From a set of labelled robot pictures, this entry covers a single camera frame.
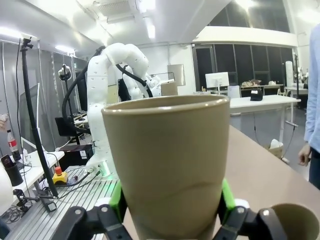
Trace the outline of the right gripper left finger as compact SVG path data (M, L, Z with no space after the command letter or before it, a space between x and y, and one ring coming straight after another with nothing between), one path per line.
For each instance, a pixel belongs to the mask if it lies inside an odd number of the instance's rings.
M117 182L107 204L86 210L73 206L67 210L57 227L58 240L90 240L103 234L108 240L131 240L123 225L127 202L122 185Z

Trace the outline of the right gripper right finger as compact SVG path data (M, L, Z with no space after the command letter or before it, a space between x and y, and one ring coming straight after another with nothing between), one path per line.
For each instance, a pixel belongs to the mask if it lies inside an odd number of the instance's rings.
M217 240L235 240L239 236L250 240L286 240L287 234L272 208L254 212L247 205L236 204L229 183L222 181L220 202L217 209L220 228Z

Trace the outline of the person's left hand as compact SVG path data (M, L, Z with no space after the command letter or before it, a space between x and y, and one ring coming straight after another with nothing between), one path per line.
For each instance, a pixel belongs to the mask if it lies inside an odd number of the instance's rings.
M306 167L310 162L310 155L311 147L308 143L306 143L298 153L299 164Z

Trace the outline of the bystander hand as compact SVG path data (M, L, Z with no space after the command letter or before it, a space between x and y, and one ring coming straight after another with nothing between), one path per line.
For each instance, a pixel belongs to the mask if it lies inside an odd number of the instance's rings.
M3 113L0 115L0 130L6 131L7 129L7 122L9 120L9 115L7 113Z

